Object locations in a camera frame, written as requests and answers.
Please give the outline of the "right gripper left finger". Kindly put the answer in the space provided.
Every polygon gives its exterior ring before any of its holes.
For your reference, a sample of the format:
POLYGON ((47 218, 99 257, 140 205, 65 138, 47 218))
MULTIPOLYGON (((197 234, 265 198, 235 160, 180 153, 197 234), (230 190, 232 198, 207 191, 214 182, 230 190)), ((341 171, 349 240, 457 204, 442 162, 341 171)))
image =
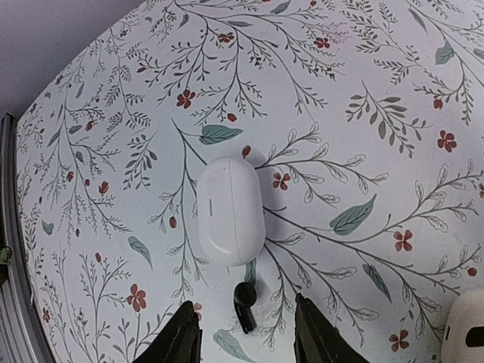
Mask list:
POLYGON ((199 317, 192 301, 182 303, 165 327, 134 363, 198 363, 201 340, 199 317))

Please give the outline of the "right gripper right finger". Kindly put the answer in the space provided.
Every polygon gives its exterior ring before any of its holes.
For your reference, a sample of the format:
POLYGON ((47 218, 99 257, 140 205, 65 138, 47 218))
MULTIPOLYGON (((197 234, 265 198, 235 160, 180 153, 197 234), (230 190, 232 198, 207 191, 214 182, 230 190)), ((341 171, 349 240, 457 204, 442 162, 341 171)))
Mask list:
POLYGON ((310 298, 296 295, 294 355, 298 363, 367 363, 310 298))

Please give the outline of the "black earbud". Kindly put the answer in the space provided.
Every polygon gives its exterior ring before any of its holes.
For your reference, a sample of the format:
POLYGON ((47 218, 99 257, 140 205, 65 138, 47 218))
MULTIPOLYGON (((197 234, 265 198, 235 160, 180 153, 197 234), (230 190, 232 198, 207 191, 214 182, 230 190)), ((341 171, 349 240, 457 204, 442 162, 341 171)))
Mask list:
POLYGON ((251 308, 257 300, 256 290, 251 283, 241 282, 234 289, 234 310, 245 334, 256 329, 251 308))

